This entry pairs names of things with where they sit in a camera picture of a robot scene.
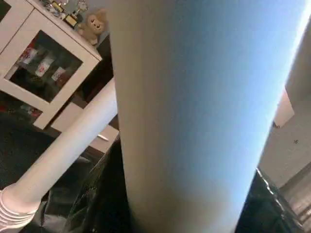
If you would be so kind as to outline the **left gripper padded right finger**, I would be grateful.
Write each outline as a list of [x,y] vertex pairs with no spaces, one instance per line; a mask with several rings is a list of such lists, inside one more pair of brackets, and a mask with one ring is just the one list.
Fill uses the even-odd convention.
[[302,179],[278,188],[260,169],[254,175],[236,233],[309,233],[311,186]]

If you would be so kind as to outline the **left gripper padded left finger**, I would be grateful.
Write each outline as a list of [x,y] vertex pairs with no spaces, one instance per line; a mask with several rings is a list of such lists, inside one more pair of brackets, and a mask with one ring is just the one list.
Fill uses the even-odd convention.
[[120,140],[115,140],[86,177],[64,233],[130,233]]

